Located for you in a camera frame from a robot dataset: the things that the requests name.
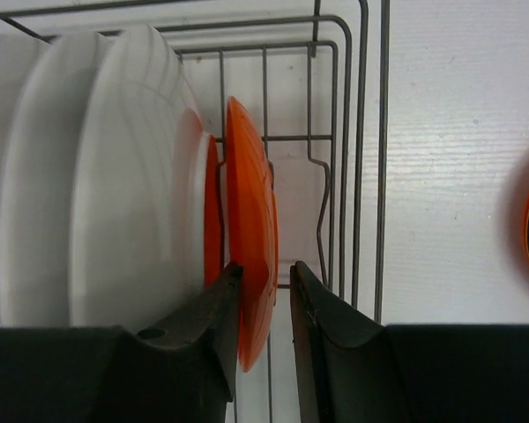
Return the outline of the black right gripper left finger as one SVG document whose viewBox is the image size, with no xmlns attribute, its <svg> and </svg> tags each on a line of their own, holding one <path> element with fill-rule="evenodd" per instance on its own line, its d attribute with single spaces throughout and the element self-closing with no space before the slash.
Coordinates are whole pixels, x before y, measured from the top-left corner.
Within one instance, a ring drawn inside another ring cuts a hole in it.
<svg viewBox="0 0 529 423">
<path fill-rule="evenodd" d="M 235 392 L 243 270 L 154 325 L 0 329 L 0 422 L 221 422 Z"/>
</svg>

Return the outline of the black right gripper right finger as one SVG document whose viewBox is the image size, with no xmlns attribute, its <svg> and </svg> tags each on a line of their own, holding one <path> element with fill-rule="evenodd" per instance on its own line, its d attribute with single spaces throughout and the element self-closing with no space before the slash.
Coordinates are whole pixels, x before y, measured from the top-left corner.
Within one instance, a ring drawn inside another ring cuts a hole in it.
<svg viewBox="0 0 529 423">
<path fill-rule="evenodd" d="M 304 422 L 529 422 L 529 324 L 375 323 L 290 270 Z"/>
</svg>

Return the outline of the white floral plate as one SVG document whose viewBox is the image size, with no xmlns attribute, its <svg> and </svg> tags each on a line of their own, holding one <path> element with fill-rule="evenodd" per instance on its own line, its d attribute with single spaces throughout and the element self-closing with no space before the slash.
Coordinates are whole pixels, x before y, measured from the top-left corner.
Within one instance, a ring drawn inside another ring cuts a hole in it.
<svg viewBox="0 0 529 423">
<path fill-rule="evenodd" d="M 71 196 L 83 120 L 110 41 L 90 31 L 53 41 L 11 122 L 0 189 L 0 325 L 69 323 Z"/>
</svg>

